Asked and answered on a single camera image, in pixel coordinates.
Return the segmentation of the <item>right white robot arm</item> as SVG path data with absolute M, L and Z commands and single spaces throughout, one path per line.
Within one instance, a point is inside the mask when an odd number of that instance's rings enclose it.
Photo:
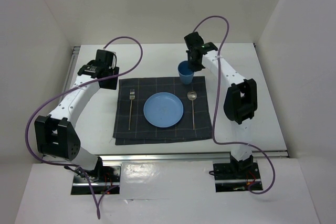
M 184 37 L 187 61 L 191 71 L 208 69 L 217 75 L 217 95 L 224 97 L 223 110 L 231 122 L 233 148 L 229 172 L 242 177 L 253 165 L 251 120 L 257 110 L 257 84 L 239 74 L 221 55 L 212 42 L 205 43 L 197 32 Z

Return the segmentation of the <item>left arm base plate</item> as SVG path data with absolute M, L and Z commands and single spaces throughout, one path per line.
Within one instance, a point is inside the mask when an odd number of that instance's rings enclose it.
M 84 174 L 79 169 L 65 167 L 74 173 L 71 194 L 72 195 L 90 195 L 89 183 Z M 95 195 L 116 195 L 120 193 L 121 166 L 113 165 L 104 168 L 104 172 L 95 178 L 87 173 Z

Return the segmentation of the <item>dark grey checked cloth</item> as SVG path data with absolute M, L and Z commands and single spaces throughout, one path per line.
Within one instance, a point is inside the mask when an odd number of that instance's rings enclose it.
M 135 90 L 131 128 L 128 130 L 130 90 Z M 195 91 L 194 101 L 195 129 L 192 122 L 192 103 L 187 97 Z M 144 116 L 145 101 L 159 92 L 176 95 L 183 103 L 184 113 L 174 126 L 160 128 L 150 124 Z M 119 80 L 117 111 L 113 129 L 116 145 L 136 145 L 154 143 L 178 143 L 207 140 L 212 137 L 212 123 L 209 114 L 204 76 L 194 77 L 191 84 L 185 85 L 179 77 L 131 78 Z

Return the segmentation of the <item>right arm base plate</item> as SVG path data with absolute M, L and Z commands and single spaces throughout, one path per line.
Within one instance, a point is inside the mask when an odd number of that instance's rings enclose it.
M 237 161 L 230 156 L 229 162 L 214 163 L 208 173 L 215 179 L 217 193 L 263 190 L 259 167 L 252 155 L 244 161 Z

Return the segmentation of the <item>blue plastic cup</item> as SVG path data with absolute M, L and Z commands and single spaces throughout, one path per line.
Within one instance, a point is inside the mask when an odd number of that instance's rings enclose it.
M 182 61 L 179 65 L 178 65 L 178 74 L 180 77 L 180 81 L 185 84 L 191 84 L 193 77 L 194 77 L 194 72 L 191 71 L 188 67 L 188 61 Z

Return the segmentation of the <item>blue plastic plate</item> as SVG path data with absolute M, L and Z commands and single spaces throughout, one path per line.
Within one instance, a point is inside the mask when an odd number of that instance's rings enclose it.
M 144 104 L 145 119 L 153 126 L 168 128 L 176 125 L 182 118 L 182 101 L 174 94 L 159 92 L 150 96 Z

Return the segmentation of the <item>silver fork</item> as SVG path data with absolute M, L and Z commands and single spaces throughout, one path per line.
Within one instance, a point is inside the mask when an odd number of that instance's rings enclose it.
M 128 130 L 131 128 L 131 118 L 132 118 L 132 107 L 133 107 L 133 100 L 135 99 L 135 90 L 131 89 L 129 93 L 129 99 L 130 99 L 130 109 L 129 109 L 129 124 L 128 124 Z

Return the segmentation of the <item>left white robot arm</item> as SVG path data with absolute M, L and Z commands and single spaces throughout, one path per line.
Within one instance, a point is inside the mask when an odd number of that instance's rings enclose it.
M 74 88 L 81 84 L 84 86 L 67 94 L 47 116 L 38 116 L 34 121 L 38 152 L 80 166 L 93 182 L 104 176 L 102 159 L 81 146 L 75 126 L 92 96 L 101 88 L 115 90 L 118 79 L 86 83 L 118 74 L 119 67 L 116 64 L 117 56 L 114 52 L 98 49 L 96 58 L 79 69 L 73 84 Z

